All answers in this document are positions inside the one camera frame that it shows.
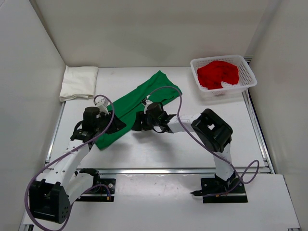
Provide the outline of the green t shirt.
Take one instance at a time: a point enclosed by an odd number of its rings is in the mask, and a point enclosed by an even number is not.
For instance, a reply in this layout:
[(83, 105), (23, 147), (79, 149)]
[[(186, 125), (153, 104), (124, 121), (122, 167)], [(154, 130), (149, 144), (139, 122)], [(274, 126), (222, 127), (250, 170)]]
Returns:
[(161, 102), (166, 105), (179, 97), (180, 94), (180, 88), (173, 84), (166, 74), (158, 71), (133, 91), (113, 102), (115, 116), (124, 122), (126, 127), (113, 134), (103, 134), (97, 139), (96, 146), (103, 150), (131, 131), (136, 119), (136, 113), (144, 110), (141, 102), (147, 96), (150, 96), (152, 102)]

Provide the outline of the white t shirt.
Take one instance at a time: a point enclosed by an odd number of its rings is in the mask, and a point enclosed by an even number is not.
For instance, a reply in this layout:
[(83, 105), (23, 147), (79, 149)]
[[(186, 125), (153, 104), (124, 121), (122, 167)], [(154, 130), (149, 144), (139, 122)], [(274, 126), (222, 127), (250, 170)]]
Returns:
[(66, 66), (59, 96), (60, 102), (76, 98), (93, 98), (98, 70), (99, 68), (95, 66)]

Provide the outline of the red t shirt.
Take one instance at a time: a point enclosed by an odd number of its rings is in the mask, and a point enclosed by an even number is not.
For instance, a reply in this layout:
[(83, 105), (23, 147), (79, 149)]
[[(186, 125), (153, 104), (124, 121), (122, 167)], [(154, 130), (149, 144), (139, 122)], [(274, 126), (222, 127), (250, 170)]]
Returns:
[(212, 61), (197, 69), (200, 85), (208, 90), (223, 88), (222, 82), (231, 85), (238, 84), (239, 70), (237, 66), (225, 61)]

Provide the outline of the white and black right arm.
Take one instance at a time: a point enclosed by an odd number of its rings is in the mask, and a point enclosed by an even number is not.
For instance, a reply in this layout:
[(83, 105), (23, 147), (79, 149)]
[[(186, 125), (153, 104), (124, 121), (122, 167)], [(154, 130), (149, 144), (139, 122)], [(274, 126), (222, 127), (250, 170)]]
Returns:
[(213, 110), (205, 109), (195, 115), (178, 116), (164, 111), (161, 103), (151, 103), (145, 111), (136, 113), (133, 131), (155, 130), (159, 133), (195, 133), (201, 144), (214, 153), (216, 187), (228, 192), (234, 185), (235, 171), (231, 167), (232, 128)]

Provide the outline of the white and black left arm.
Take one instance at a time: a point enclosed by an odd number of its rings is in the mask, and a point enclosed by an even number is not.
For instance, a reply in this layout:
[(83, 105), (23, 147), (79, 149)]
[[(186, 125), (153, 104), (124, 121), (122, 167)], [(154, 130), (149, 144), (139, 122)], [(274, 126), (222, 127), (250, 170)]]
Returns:
[(34, 177), (25, 195), (28, 215), (33, 219), (62, 224), (73, 203), (86, 192), (95, 193), (102, 187), (99, 172), (93, 168), (77, 170), (92, 149), (96, 139), (116, 133), (126, 124), (113, 110), (87, 107), (70, 137), (65, 153), (48, 165), (48, 172)]

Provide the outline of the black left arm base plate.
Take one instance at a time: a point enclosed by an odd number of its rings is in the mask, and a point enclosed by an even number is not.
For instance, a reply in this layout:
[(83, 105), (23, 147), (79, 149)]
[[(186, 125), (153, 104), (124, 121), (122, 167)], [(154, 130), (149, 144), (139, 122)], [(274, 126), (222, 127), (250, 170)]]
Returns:
[(87, 190), (78, 199), (78, 202), (113, 202), (116, 189), (116, 178), (105, 176), (93, 168), (83, 168), (78, 173), (85, 173), (93, 177), (92, 186), (95, 188)]

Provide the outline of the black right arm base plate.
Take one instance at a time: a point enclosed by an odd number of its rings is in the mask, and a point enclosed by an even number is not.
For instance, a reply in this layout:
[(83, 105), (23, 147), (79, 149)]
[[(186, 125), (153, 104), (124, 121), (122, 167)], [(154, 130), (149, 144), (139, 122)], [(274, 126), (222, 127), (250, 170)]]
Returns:
[(202, 197), (203, 204), (248, 203), (244, 184), (233, 173), (226, 181), (214, 178), (201, 178), (201, 189), (190, 192), (195, 197)]

